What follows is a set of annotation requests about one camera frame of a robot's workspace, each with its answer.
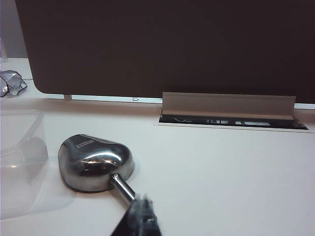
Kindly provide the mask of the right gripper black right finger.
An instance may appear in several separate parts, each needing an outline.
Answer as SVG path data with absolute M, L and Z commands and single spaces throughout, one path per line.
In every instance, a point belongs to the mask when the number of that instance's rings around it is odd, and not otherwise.
M 139 213 L 139 235 L 140 236 L 161 236 L 158 225 L 158 217 L 155 215 L 153 202 L 144 195 L 140 201 Z

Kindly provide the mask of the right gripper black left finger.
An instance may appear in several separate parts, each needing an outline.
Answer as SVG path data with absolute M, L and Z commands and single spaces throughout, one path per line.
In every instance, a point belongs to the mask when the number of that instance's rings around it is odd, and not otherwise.
M 140 200 L 134 200 L 111 233 L 111 236 L 137 236 L 140 225 L 140 213 Z

